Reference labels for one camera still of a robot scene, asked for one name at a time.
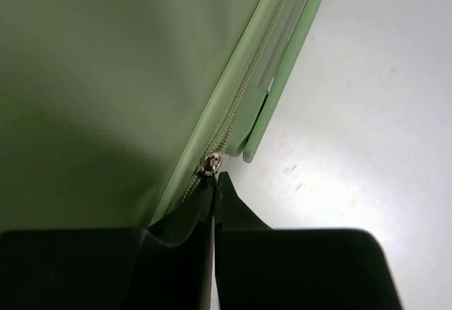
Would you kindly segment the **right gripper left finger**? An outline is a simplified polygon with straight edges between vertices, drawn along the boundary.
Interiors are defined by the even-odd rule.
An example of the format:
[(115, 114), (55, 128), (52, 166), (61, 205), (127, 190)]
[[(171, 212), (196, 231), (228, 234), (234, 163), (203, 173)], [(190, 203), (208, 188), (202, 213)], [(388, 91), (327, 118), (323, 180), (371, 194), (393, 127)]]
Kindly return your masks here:
[(149, 227), (1, 235), (2, 309), (209, 309), (215, 180)]

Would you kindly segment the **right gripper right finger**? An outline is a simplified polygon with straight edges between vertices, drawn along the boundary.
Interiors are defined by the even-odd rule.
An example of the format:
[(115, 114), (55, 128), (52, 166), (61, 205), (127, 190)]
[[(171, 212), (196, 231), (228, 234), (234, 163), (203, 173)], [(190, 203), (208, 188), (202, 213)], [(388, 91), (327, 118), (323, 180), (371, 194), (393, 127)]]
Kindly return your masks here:
[(221, 309), (400, 309), (386, 256), (362, 229), (273, 229), (228, 173), (215, 191)]

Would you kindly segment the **green suitcase blue lining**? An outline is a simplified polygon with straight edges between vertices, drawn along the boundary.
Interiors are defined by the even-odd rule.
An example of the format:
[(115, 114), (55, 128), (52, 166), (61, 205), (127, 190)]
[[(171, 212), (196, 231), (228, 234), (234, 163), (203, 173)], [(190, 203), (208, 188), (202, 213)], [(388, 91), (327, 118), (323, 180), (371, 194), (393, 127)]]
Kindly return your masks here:
[(1, 229), (146, 226), (251, 162), (322, 0), (1, 0)]

